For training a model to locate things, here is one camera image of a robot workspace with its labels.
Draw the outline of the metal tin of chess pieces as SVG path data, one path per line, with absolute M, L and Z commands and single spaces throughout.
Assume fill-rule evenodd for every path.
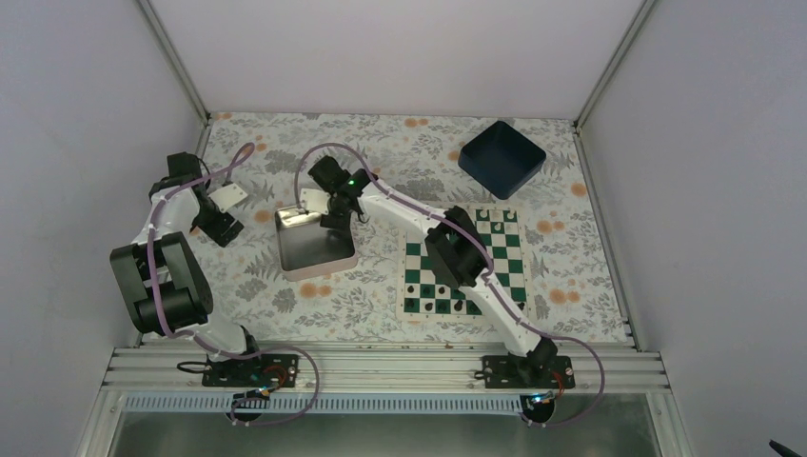
M 322 214 L 296 207 L 275 211 L 280 270 L 300 282 L 357 267 L 359 256 L 350 230 L 321 225 Z

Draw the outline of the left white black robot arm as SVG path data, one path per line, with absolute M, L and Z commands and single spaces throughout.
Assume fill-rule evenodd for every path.
M 219 247 L 229 245 L 244 225 L 228 210 L 246 195 L 226 181 L 223 190 L 235 195 L 216 201 L 207 188 L 214 173 L 188 152 L 171 154 L 167 170 L 148 193 L 151 209 L 143 228 L 109 256 L 129 318 L 143 334 L 194 341 L 210 361 L 228 360 L 226 371 L 237 383 L 253 385 L 264 375 L 265 359 L 248 330 L 216 309 L 187 239 L 199 229 Z

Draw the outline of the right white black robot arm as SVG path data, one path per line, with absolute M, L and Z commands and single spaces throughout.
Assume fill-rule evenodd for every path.
M 512 366 L 511 380 L 539 387 L 550 378 L 556 344 L 532 327 L 520 302 L 502 284 L 464 209 L 430 206 L 393 189 L 368 168 L 348 172 L 331 156 L 319 159 L 308 174 L 314 188 L 295 188 L 301 210 L 321 213 L 332 229 L 347 228 L 353 216 L 370 216 L 420 237 L 436 281 L 475 304 L 499 333 Z

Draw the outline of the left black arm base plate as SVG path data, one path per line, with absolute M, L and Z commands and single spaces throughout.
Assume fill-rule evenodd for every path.
M 248 360 L 209 362 L 202 377 L 204 387 L 276 388 L 294 387 L 299 356 L 265 354 Z

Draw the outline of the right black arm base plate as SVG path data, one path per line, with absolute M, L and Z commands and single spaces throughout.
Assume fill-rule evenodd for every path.
M 473 374 L 488 389 L 574 388 L 575 370 L 567 356 L 555 356 L 544 364 L 532 364 L 512 355 L 486 355 Z

